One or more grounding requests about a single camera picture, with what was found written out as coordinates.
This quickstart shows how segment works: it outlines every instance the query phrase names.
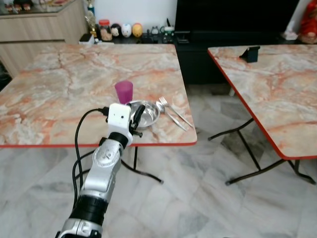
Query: marble table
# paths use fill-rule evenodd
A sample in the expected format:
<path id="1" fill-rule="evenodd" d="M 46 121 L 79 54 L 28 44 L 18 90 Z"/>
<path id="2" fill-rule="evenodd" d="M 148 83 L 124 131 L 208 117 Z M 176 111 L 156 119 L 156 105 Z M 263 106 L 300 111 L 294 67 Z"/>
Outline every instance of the marble table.
<path id="1" fill-rule="evenodd" d="M 208 52 L 282 159 L 316 159 L 317 46 L 261 46 L 255 63 L 247 48 Z"/>
<path id="2" fill-rule="evenodd" d="M 193 124 L 174 45 L 63 45 L 41 52 L 0 92 L 0 147 L 74 146 L 81 116 L 118 102 L 121 80 L 133 82 L 133 100 L 163 95 Z M 187 132 L 163 114 L 132 146 L 194 145 L 195 128 L 182 123 Z M 90 114 L 79 146 L 96 147 L 106 135 L 105 117 Z"/>

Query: purple cup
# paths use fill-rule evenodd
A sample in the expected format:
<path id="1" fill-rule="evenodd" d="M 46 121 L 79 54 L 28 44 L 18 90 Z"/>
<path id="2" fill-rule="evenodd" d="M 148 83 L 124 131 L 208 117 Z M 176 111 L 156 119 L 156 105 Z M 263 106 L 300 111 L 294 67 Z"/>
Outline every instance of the purple cup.
<path id="1" fill-rule="evenodd" d="M 121 104 L 126 104 L 132 101 L 133 83 L 125 80 L 125 81 L 116 83 L 114 87 L 117 92 L 119 102 Z"/>

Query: metal bowl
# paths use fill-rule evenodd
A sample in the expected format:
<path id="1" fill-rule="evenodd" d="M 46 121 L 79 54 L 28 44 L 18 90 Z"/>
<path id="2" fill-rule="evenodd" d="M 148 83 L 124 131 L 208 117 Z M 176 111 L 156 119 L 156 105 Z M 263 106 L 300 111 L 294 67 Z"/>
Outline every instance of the metal bowl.
<path id="1" fill-rule="evenodd" d="M 140 105 L 145 106 L 145 110 L 141 116 L 138 128 L 148 127 L 153 125 L 159 119 L 159 108 L 154 103 L 143 100 L 135 100 L 129 102 L 131 104 L 131 119 L 133 120 L 134 114 Z"/>

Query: black phone holder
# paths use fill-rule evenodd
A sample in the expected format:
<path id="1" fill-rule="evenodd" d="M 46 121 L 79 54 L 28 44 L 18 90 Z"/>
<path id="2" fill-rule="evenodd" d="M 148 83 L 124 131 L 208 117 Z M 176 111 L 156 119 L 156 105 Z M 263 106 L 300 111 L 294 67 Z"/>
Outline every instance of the black phone holder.
<path id="1" fill-rule="evenodd" d="M 247 63 L 254 63 L 258 61 L 260 46 L 249 47 L 247 50 L 239 56 L 244 59 Z"/>

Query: wooden cabinet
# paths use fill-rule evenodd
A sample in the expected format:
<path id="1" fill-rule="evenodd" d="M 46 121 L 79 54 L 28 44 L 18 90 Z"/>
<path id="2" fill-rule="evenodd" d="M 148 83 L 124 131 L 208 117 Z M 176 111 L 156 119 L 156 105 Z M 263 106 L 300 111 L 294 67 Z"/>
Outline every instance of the wooden cabinet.
<path id="1" fill-rule="evenodd" d="M 15 77 L 47 46 L 78 44 L 87 32 L 82 1 L 59 12 L 0 16 L 0 32 L 0 60 Z"/>

